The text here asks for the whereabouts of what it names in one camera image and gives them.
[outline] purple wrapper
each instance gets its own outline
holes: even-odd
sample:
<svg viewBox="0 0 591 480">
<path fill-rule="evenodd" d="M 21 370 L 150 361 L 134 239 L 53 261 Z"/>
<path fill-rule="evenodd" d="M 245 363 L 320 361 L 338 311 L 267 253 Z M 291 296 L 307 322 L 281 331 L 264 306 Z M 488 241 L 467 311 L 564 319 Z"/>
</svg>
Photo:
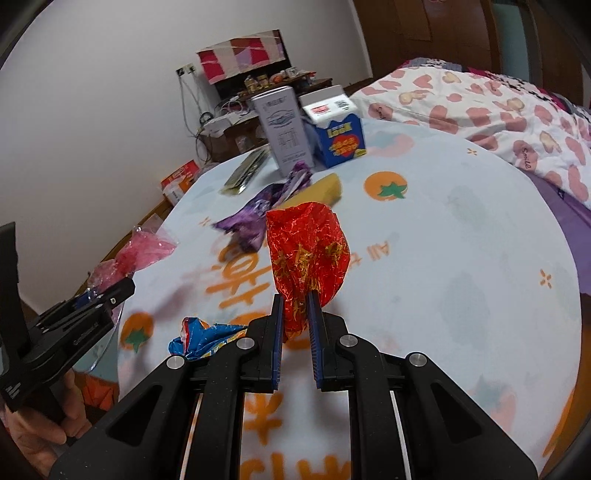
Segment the purple wrapper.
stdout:
<svg viewBox="0 0 591 480">
<path fill-rule="evenodd" d="M 214 228 L 234 233 L 237 243 L 245 252 L 258 252 L 267 231 L 265 214 L 273 207 L 310 186 L 312 173 L 304 162 L 294 165 L 285 183 L 272 183 L 263 188 L 234 215 L 213 224 Z"/>
</svg>

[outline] metal bolt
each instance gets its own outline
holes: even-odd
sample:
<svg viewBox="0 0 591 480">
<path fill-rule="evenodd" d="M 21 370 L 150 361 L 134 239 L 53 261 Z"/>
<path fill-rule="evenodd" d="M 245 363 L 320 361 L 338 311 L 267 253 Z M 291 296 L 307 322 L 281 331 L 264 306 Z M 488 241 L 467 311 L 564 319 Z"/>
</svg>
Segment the metal bolt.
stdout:
<svg viewBox="0 0 591 480">
<path fill-rule="evenodd" d="M 184 358 L 180 355 L 174 355 L 166 360 L 166 366 L 171 370 L 176 370 L 184 365 Z"/>
<path fill-rule="evenodd" d="M 408 361 L 411 363 L 411 365 L 414 365 L 415 367 L 424 367 L 425 365 L 427 365 L 427 357 L 424 356 L 422 353 L 413 353 L 408 359 Z"/>
<path fill-rule="evenodd" d="M 355 346 L 357 345 L 357 337 L 353 336 L 353 335 L 343 335 L 340 339 L 339 342 L 342 346 Z"/>
<path fill-rule="evenodd" d="M 255 341 L 250 337 L 242 337 L 240 340 L 236 342 L 236 346 L 240 350 L 250 350 L 252 347 L 255 346 Z"/>
</svg>

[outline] red heart on box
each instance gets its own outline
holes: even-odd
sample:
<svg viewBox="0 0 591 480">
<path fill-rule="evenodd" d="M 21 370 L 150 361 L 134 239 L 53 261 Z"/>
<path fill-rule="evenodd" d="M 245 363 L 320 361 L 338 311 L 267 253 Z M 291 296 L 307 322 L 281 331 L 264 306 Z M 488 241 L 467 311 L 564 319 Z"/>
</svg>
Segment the red heart on box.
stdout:
<svg viewBox="0 0 591 480">
<path fill-rule="evenodd" d="M 330 151 L 335 156 L 348 157 L 355 153 L 357 147 L 359 147 L 357 135 L 338 135 L 334 138 Z"/>
</svg>

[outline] round table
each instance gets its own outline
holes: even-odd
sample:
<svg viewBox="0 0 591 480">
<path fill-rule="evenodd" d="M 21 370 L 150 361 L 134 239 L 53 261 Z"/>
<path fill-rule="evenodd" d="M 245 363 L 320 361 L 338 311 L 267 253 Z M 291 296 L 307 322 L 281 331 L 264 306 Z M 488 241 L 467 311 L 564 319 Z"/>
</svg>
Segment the round table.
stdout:
<svg viewBox="0 0 591 480">
<path fill-rule="evenodd" d="M 425 352 L 541 471 L 580 354 L 577 272 L 556 219 L 525 175 L 472 143 L 377 120 L 363 128 L 367 155 L 313 176 L 339 175 L 333 210 L 352 253 L 325 311 L 382 352 Z M 175 253 L 136 273 L 119 339 L 122 394 L 168 356 L 183 317 L 248 323 L 270 312 L 267 246 L 228 264 L 229 237 L 211 227 L 281 181 L 268 160 L 241 195 L 221 195 L 244 157 L 199 178 L 164 222 Z M 316 390 L 307 332 L 283 352 L 279 391 L 247 395 L 242 475 L 348 478 L 346 393 Z"/>
</svg>

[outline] orange bag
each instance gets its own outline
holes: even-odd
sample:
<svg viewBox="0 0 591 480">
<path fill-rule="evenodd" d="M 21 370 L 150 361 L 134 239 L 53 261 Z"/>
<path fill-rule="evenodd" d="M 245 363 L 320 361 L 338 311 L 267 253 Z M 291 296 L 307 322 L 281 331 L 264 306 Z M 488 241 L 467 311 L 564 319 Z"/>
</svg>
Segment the orange bag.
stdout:
<svg viewBox="0 0 591 480">
<path fill-rule="evenodd" d="M 285 297 L 284 341 L 307 324 L 306 294 L 326 305 L 343 284 L 351 255 L 336 215 L 326 205 L 303 203 L 267 212 L 267 243 L 277 291 Z"/>
</svg>

